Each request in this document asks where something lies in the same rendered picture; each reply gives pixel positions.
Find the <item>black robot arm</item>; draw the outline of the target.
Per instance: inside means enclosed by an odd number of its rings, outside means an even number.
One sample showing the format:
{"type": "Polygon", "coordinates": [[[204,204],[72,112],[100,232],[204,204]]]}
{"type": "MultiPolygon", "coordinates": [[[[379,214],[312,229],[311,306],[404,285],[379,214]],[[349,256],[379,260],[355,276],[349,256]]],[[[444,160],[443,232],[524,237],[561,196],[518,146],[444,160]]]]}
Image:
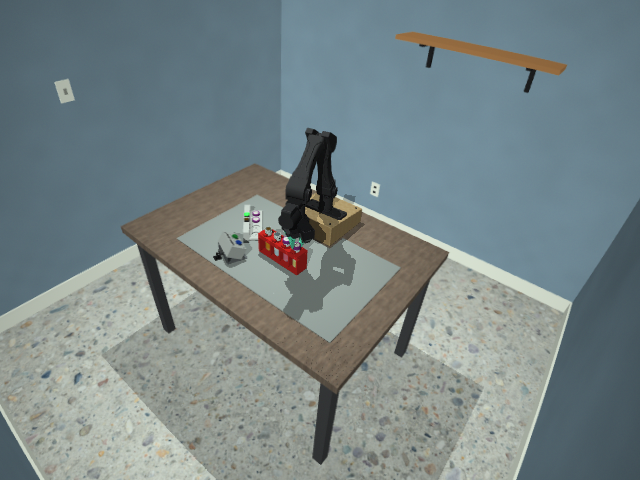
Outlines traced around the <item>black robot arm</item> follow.
{"type": "Polygon", "coordinates": [[[307,128],[305,134],[308,137],[306,148],[286,186],[287,202],[278,219],[281,227],[289,229],[292,234],[299,233],[304,244],[311,242],[315,237],[315,230],[305,214],[305,207],[337,220],[347,216],[347,212],[333,207],[333,199],[338,189],[332,175],[330,152],[333,153],[336,148],[337,137],[331,132],[319,133],[311,128],[307,128]],[[310,199],[312,197],[310,184],[316,163],[318,168],[316,192],[320,195],[319,201],[310,199]],[[304,216],[304,219],[299,220],[304,216]]]}

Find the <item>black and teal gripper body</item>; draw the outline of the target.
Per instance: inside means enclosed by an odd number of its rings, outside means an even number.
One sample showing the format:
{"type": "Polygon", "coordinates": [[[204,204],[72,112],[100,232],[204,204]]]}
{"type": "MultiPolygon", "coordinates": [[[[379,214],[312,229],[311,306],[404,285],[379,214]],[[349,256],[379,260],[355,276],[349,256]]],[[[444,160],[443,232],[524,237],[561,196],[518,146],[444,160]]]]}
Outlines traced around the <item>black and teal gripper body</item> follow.
{"type": "MultiPolygon", "coordinates": [[[[304,216],[303,218],[299,219],[299,220],[302,220],[302,219],[304,219],[304,218],[305,218],[305,216],[304,216]]],[[[284,231],[285,231],[285,233],[286,233],[286,236],[287,236],[287,237],[291,236],[291,237],[292,237],[292,239],[295,239],[295,238],[299,238],[299,237],[300,237],[299,233],[292,234],[292,233],[291,233],[291,231],[290,231],[289,229],[284,229],[283,227],[281,227],[281,228],[282,228],[282,230],[284,230],[284,231]]]]}

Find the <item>pale grey flat mat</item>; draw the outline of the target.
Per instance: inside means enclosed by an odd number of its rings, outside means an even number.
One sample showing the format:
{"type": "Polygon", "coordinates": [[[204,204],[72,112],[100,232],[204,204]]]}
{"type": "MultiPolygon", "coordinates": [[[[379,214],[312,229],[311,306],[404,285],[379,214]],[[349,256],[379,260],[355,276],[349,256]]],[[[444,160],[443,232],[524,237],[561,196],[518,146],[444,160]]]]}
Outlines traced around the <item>pale grey flat mat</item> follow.
{"type": "Polygon", "coordinates": [[[262,210],[262,231],[286,236],[283,207],[256,195],[177,239],[329,343],[401,268],[344,238],[331,248],[312,239],[302,246],[307,268],[295,275],[261,253],[258,240],[243,240],[244,205],[262,210]],[[239,236],[247,259],[214,260],[222,231],[239,236]]]}

